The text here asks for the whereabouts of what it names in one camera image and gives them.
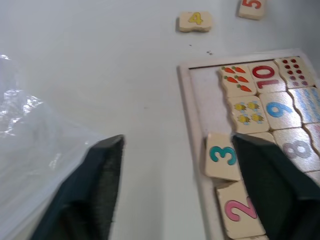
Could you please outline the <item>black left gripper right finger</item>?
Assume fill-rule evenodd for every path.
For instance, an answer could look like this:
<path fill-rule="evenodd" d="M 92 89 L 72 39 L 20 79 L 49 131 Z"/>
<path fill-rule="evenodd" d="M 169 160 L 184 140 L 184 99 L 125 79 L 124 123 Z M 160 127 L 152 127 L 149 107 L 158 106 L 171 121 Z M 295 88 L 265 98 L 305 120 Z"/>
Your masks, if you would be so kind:
<path fill-rule="evenodd" d="M 271 240 L 320 238 L 320 187 L 275 143 L 235 133 L 232 144 L 251 202 Z"/>

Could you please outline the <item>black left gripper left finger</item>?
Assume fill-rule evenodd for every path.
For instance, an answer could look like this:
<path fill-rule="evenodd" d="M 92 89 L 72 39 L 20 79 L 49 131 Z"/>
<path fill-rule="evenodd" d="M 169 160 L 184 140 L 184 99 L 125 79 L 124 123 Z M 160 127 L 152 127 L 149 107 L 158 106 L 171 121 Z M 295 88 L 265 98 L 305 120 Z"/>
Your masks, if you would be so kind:
<path fill-rule="evenodd" d="M 123 134 L 93 145 L 83 162 L 59 186 L 30 239 L 109 239 L 124 147 Z"/>

